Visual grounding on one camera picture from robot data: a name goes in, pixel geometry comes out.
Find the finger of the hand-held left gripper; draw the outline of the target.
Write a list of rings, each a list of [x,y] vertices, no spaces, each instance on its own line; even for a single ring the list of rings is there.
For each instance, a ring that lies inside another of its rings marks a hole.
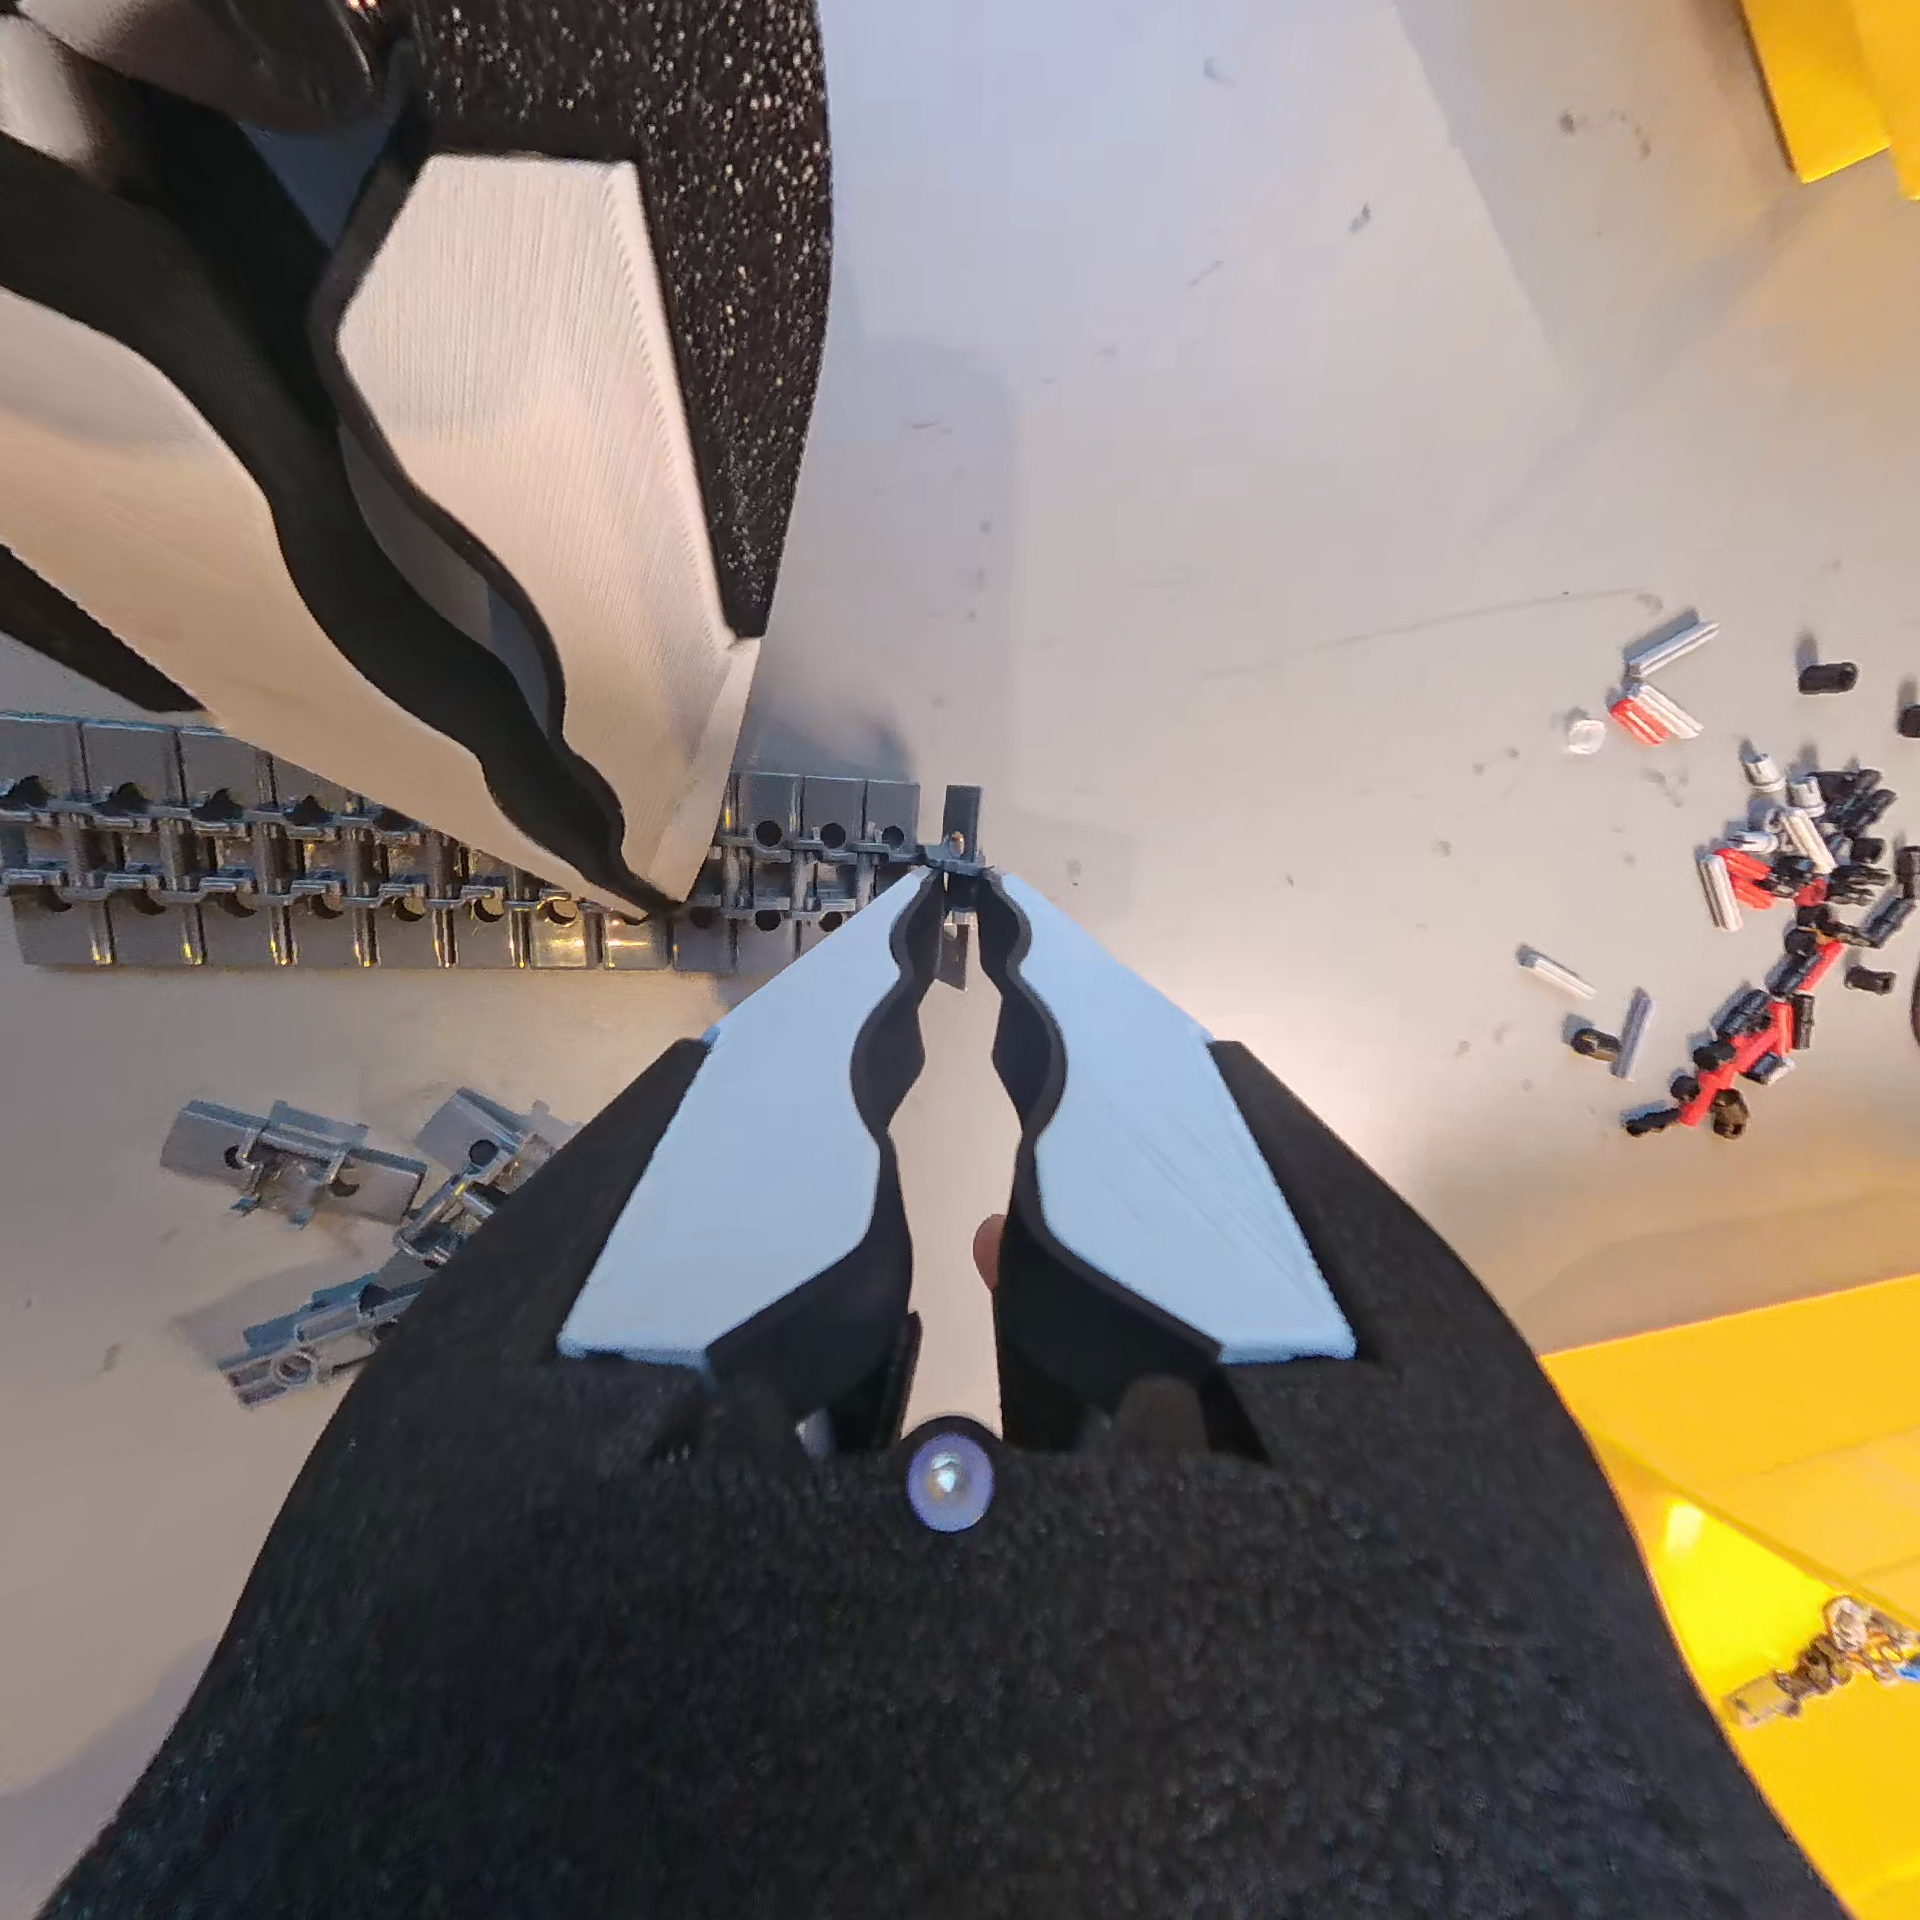
[[[635,167],[386,157],[313,320],[372,464],[544,643],[620,873],[685,902],[762,643],[722,603]]]
[[[320,263],[242,135],[130,193],[4,136],[4,546],[235,736],[664,908],[513,672],[372,537],[304,336]]]

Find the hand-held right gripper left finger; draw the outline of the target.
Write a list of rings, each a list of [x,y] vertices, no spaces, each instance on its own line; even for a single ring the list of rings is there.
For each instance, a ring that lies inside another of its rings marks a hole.
[[[906,1328],[892,1121],[924,1067],[944,874],[917,868],[716,1023],[558,1356],[843,1405]]]

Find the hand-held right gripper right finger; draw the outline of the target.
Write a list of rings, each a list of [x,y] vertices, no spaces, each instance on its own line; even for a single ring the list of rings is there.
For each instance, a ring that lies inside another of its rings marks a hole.
[[[1260,1452],[1234,1371],[1347,1360],[1322,1276],[1210,1036],[1014,874],[977,886],[1020,1117],[999,1239],[1002,1440],[1066,1452],[1141,1380]]]

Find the grey track link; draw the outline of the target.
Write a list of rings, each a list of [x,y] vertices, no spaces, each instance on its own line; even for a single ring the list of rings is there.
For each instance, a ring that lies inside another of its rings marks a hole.
[[[990,858],[978,850],[978,787],[949,784],[944,794],[941,833],[917,850],[921,865],[941,879],[944,916],[937,949],[937,981],[967,990],[974,969],[974,927],[978,886]]]

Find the pile of grey track pieces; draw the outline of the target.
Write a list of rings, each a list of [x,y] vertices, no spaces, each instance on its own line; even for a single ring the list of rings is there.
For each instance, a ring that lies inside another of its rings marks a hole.
[[[235,1400],[262,1408],[370,1360],[432,1276],[574,1136],[544,1103],[516,1114],[479,1090],[455,1090],[429,1117],[417,1156],[286,1099],[266,1117],[188,1099],[163,1139],[163,1168],[221,1182],[242,1215],[278,1211],[304,1227],[336,1211],[395,1231],[380,1270],[242,1332],[220,1360]]]

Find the light grey desk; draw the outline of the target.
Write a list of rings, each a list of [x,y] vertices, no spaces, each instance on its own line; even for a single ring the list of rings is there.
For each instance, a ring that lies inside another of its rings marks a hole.
[[[1915,1270],[1915,927],[1740,1142],[1618,1136],[1779,948],[1691,868],[1740,742],[1912,815],[1890,162],[1793,180],[1736,3],[821,3],[821,45],[830,348],[745,754],[930,822],[981,784],[993,858],[1542,1347]],[[1624,653],[1687,609],[1653,684],[1703,730],[1636,743]],[[1636,986],[1618,1082],[1563,1031]]]

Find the yellow plastic bin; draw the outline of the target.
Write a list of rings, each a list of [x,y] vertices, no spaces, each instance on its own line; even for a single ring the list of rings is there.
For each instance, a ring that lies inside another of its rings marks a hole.
[[[1856,1915],[1915,1915],[1915,1676],[1761,1718],[1850,1596],[1915,1632],[1915,1276],[1545,1356],[1721,1729]]]
[[[1915,202],[1915,3],[1740,3],[1788,171],[1890,157]]]

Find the cluster of small brick parts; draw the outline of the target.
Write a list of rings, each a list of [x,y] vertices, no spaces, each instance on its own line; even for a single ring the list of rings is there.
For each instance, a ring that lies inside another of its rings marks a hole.
[[[1779,916],[1768,964],[1691,1036],[1665,1096],[1629,1105],[1629,1139],[1700,1131],[1740,1139],[1751,1096],[1811,1052],[1822,997],[1893,997],[1887,960],[1915,927],[1915,833],[1893,830],[1899,794],[1871,763],[1822,768],[1740,743],[1751,802],[1693,865],[1718,929]]]

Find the small parts inside bin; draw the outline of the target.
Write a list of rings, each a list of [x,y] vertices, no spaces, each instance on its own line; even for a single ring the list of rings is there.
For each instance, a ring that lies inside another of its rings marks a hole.
[[[1885,1688],[1915,1686],[1915,1628],[1860,1596],[1833,1596],[1822,1605],[1818,1632],[1795,1651],[1793,1666],[1765,1668],[1725,1699],[1736,1727],[1800,1718],[1809,1700],[1871,1678]]]

